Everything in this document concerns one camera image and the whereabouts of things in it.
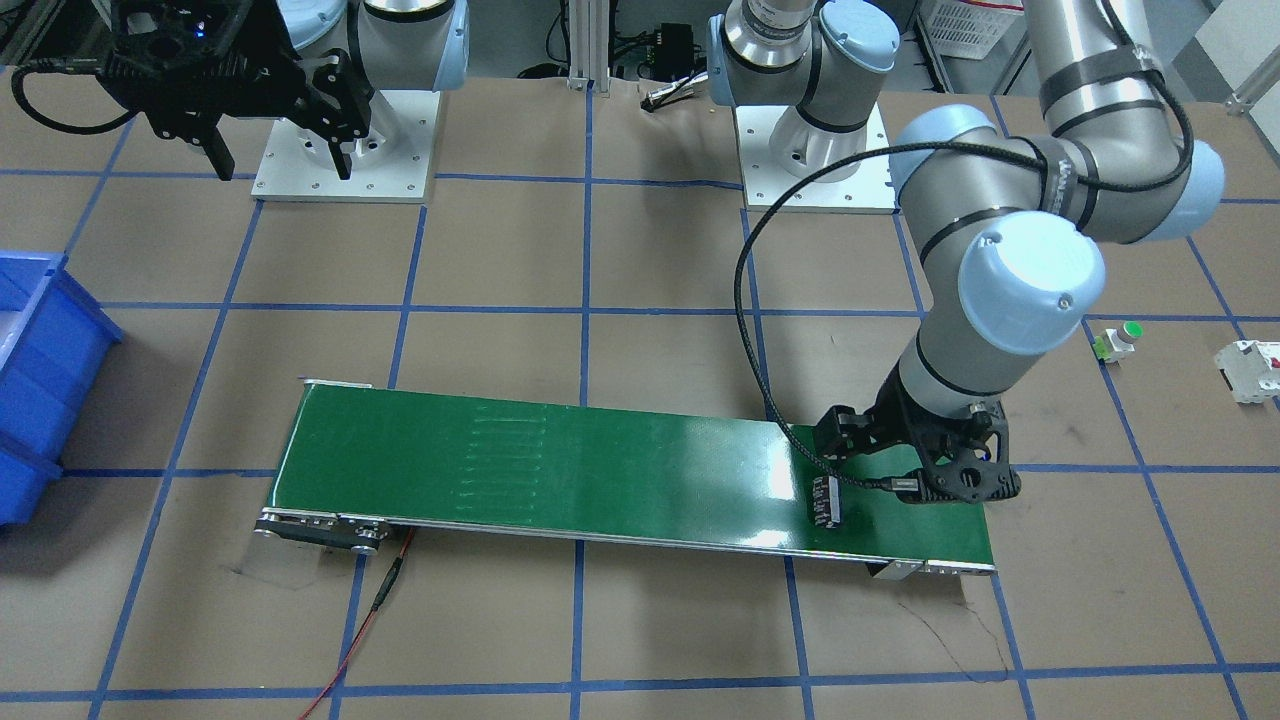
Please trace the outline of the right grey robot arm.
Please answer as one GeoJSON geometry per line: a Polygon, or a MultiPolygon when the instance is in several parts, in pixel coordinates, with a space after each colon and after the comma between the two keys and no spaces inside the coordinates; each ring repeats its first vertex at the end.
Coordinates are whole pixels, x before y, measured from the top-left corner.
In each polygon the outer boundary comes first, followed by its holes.
{"type": "Polygon", "coordinates": [[[298,45],[280,1],[115,1],[114,38],[96,81],[159,138],[178,138],[228,181],[225,117],[276,118],[305,131],[339,179],[381,142],[387,88],[458,88],[468,61],[462,1],[302,1],[298,45]]]}

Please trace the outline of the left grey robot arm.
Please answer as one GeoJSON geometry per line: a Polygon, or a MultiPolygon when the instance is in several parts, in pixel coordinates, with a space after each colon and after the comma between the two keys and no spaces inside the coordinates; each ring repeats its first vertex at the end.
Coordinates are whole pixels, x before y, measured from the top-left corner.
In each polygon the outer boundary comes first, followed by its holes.
{"type": "MultiPolygon", "coordinates": [[[[1225,190],[1151,46],[1142,1],[1027,1],[1043,135],[1004,137],[954,104],[910,122],[879,155],[916,243],[932,309],[864,413],[833,406],[808,439],[820,521],[845,486],[906,503],[1015,497],[1001,397],[1069,340],[1101,296],[1102,243],[1176,240],[1225,190]]],[[[710,20],[719,105],[785,105],[773,154],[797,183],[872,158],[867,122],[896,55],[896,26],[867,1],[735,1],[710,20]]]]}

